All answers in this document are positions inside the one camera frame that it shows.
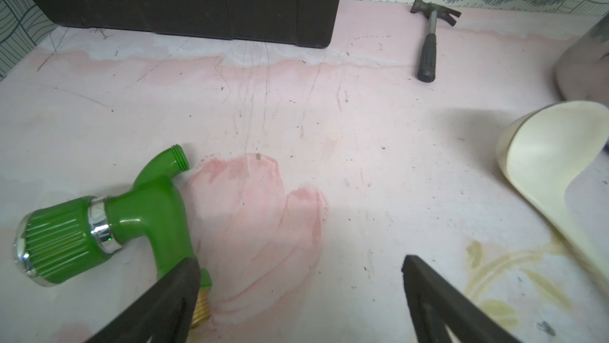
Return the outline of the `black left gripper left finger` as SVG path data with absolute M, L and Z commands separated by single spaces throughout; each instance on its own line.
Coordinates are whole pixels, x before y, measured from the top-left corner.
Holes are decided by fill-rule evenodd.
M 178 263 L 89 342 L 185 342 L 200 288 L 193 258 Z

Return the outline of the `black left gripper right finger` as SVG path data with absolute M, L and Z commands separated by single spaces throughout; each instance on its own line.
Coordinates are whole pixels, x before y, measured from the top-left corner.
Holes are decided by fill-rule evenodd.
M 519 340 L 493 322 L 416 255 L 402 266 L 404 292 L 419 342 L 510 342 Z

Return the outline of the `stainless steel pot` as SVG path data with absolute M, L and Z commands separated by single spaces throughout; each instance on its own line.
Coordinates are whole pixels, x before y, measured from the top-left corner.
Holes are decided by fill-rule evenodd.
M 608 14 L 559 58 L 553 79 L 563 100 L 608 106 Z

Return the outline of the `cream spoon with grey handle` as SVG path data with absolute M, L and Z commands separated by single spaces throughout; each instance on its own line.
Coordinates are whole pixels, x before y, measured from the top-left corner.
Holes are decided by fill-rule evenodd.
M 604 291 L 608 261 L 571 216 L 566 191 L 600 155 L 608 140 L 608 108 L 566 101 L 512 122 L 496 144 L 507 181 L 563 236 Z

